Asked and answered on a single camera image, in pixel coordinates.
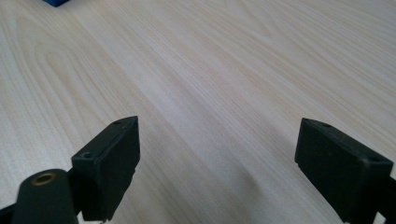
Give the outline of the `blue block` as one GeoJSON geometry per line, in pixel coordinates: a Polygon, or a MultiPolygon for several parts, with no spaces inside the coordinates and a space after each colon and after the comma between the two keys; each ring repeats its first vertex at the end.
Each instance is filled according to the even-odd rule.
{"type": "Polygon", "coordinates": [[[52,7],[59,7],[70,0],[43,0],[52,7]]]}

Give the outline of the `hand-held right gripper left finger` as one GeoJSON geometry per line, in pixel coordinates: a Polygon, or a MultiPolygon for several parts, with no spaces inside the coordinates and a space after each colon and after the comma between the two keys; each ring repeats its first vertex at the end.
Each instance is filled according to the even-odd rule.
{"type": "Polygon", "coordinates": [[[137,116],[110,123],[72,157],[74,202],[84,220],[113,218],[139,160],[137,116]]]}

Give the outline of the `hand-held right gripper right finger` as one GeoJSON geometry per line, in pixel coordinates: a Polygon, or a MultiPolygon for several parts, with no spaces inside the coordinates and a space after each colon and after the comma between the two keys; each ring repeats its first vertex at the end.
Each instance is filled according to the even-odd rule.
{"type": "Polygon", "coordinates": [[[303,118],[295,162],[342,221],[394,224],[393,161],[332,125],[303,118]]]}

